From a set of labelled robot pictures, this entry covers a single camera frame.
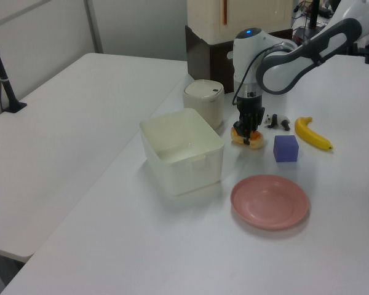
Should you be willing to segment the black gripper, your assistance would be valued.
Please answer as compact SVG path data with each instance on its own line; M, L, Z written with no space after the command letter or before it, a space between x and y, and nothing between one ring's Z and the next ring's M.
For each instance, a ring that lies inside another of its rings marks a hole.
M243 143L249 145L251 132L256 132L263 120L265 108L262 105L262 96L238 97L236 103L239 120L234 123L233 127L238 135L243 136Z

